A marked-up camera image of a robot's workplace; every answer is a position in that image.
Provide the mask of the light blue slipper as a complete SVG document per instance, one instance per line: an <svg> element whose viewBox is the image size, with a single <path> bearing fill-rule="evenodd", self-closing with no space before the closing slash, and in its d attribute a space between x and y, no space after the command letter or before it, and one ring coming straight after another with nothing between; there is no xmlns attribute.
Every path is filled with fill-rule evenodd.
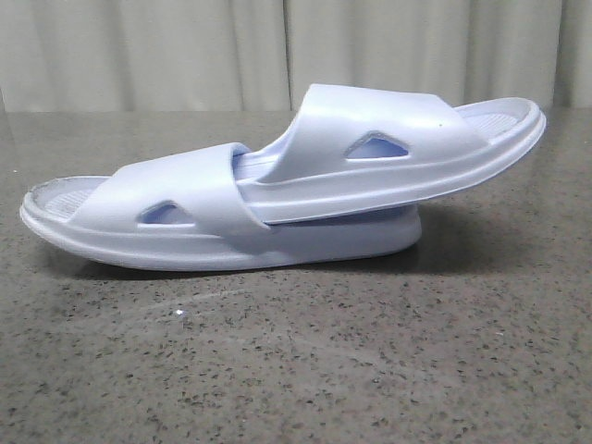
<svg viewBox="0 0 592 444"><path fill-rule="evenodd" d="M491 179L545 126L524 98L453 107L427 93L314 84L276 141L235 157L234 176L266 223L362 213Z"/></svg>
<svg viewBox="0 0 592 444"><path fill-rule="evenodd" d="M53 179L23 198L34 233L110 265L225 271L384 255L421 237L415 206L271 226L244 202L228 143L124 166L114 175Z"/></svg>

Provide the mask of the pale green curtain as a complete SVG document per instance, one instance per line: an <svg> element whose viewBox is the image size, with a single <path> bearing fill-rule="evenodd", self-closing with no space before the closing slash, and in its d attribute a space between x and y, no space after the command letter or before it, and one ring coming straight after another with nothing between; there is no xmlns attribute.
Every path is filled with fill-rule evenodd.
<svg viewBox="0 0 592 444"><path fill-rule="evenodd" d="M591 104L587 1L5 1L8 112L287 110L315 82Z"/></svg>

